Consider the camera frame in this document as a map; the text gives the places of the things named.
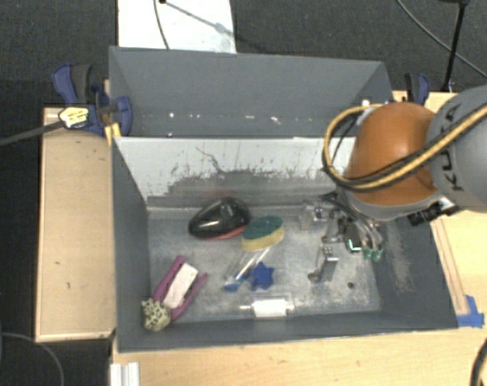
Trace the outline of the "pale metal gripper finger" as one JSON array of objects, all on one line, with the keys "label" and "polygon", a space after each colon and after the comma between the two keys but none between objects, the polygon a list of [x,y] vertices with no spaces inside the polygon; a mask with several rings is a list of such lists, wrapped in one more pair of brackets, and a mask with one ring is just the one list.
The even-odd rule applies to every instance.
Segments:
[{"label": "pale metal gripper finger", "polygon": [[319,203],[306,201],[301,211],[301,230],[312,230],[325,222],[325,211]]},{"label": "pale metal gripper finger", "polygon": [[312,284],[321,284],[333,280],[339,258],[329,245],[323,244],[317,252],[315,269],[308,273],[308,279]]}]

